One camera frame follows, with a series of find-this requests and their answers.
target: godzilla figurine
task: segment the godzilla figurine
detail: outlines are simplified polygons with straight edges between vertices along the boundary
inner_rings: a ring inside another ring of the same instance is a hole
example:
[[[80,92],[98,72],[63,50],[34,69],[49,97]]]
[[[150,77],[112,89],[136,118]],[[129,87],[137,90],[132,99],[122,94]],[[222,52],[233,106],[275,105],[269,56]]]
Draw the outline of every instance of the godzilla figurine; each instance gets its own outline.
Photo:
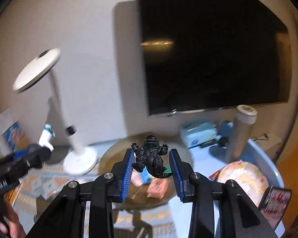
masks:
[[[159,145],[159,141],[156,136],[148,135],[145,139],[142,147],[139,148],[137,143],[133,143],[131,148],[136,154],[136,162],[133,163],[133,168],[142,173],[145,167],[147,167],[148,173],[156,178],[167,178],[172,176],[172,173],[164,173],[167,169],[163,166],[163,160],[161,156],[168,153],[168,145]]]

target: white desk lamp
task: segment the white desk lamp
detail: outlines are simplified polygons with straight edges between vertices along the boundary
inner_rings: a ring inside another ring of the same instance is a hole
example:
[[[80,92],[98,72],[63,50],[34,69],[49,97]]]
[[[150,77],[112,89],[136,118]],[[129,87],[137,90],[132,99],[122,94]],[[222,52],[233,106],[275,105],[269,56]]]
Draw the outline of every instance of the white desk lamp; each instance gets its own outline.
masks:
[[[46,50],[41,53],[21,71],[13,84],[13,90],[23,92],[31,88],[49,73],[55,106],[59,112],[59,116],[62,118],[62,122],[67,124],[64,120],[58,85],[52,69],[60,57],[59,48]],[[67,127],[66,132],[72,150],[64,160],[64,171],[72,176],[83,175],[95,166],[97,162],[97,151],[93,147],[85,147],[81,144],[73,125]]]

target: floor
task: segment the floor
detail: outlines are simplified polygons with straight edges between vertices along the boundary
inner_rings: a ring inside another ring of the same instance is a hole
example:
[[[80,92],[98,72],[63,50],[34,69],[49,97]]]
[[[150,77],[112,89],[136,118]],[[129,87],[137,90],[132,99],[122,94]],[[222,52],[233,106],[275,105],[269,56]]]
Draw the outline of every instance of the floor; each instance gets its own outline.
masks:
[[[289,228],[298,214],[298,144],[288,158],[278,162],[277,168],[283,177],[285,188],[292,190],[292,198],[283,216],[285,228]]]

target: black tv screen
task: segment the black tv screen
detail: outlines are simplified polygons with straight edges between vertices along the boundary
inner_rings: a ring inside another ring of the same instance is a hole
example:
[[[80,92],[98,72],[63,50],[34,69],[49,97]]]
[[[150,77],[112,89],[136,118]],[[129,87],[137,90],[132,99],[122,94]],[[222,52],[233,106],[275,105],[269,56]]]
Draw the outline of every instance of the black tv screen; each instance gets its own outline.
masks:
[[[288,101],[288,31],[259,0],[139,3],[150,114]]]

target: lamp head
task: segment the lamp head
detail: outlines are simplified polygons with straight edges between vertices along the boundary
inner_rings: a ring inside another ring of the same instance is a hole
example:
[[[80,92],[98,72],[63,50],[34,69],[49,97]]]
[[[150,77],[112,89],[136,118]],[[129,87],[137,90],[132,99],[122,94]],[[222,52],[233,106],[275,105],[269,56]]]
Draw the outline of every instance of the lamp head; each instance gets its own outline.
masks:
[[[13,90],[23,92],[35,85],[60,59],[60,49],[53,48],[41,53],[19,74],[13,84]]]

